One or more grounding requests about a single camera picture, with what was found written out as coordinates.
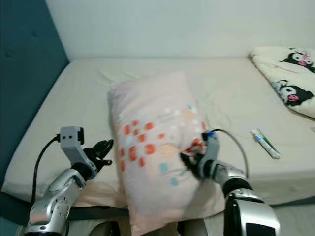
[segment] fitted sheet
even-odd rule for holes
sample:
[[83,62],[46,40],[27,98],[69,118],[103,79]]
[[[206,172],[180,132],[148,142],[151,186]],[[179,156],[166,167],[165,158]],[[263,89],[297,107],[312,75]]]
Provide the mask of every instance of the fitted sheet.
[[[111,82],[184,71],[199,109],[211,128],[233,133],[244,146],[250,182],[268,203],[315,195],[315,120],[283,106],[268,81],[247,58],[221,59],[84,59],[70,63],[57,79],[14,153],[2,191],[29,201],[32,174],[43,146],[62,126],[85,129],[84,147],[111,138],[107,92]],[[253,139],[259,128],[280,151],[272,159]],[[237,146],[219,134],[219,159],[244,168]],[[114,151],[108,158],[114,160]],[[58,143],[39,165],[37,195],[70,166]],[[126,195],[114,162],[88,181],[75,206],[126,207]]]

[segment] pillowcase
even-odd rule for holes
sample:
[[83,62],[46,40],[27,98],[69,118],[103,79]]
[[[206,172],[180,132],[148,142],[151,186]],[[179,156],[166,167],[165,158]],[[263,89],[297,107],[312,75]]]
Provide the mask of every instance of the pillowcase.
[[224,209],[221,188],[198,181],[179,155],[203,149],[206,129],[184,73],[114,83],[110,99],[133,236]]
[[284,104],[315,118],[315,50],[258,47],[251,52],[257,68]]

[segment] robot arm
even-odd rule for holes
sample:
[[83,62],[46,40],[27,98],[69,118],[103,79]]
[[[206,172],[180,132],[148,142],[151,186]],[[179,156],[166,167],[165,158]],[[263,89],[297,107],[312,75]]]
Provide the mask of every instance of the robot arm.
[[103,160],[113,146],[113,140],[98,142],[92,148],[81,148],[83,128],[63,127],[60,132],[61,148],[72,166],[64,170],[37,200],[30,211],[26,236],[61,236],[70,208],[79,197],[88,179],[94,178],[104,165]]
[[205,155],[197,154],[195,163],[182,154],[183,161],[201,179],[218,183],[225,197],[224,236],[279,236],[280,224],[272,208],[252,190],[246,175],[217,160],[219,142],[215,133],[206,133]]

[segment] white bedsheet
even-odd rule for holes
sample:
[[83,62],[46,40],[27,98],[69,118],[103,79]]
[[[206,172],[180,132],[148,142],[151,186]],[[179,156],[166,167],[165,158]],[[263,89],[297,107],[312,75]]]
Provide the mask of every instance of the white bedsheet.
[[[206,113],[211,128],[232,132],[248,155],[250,181],[270,204],[315,195],[315,132],[313,119],[288,112],[268,81],[246,58],[239,59],[86,59],[72,62],[60,75],[28,128],[6,173],[2,190],[30,200],[32,173],[43,146],[62,126],[85,129],[90,147],[111,138],[107,92],[113,81],[139,79],[184,71]],[[260,128],[283,155],[273,160],[254,141],[250,130]],[[244,167],[237,146],[219,134],[219,158]],[[114,153],[108,156],[114,159]],[[38,195],[69,161],[59,144],[52,144],[39,165]],[[114,163],[88,182],[76,206],[125,207],[126,196]]]

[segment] teal wall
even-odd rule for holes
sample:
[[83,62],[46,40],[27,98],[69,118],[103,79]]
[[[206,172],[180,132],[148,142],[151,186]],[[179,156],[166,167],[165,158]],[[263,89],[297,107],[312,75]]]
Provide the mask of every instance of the teal wall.
[[44,0],[1,1],[0,186],[11,157],[68,64]]

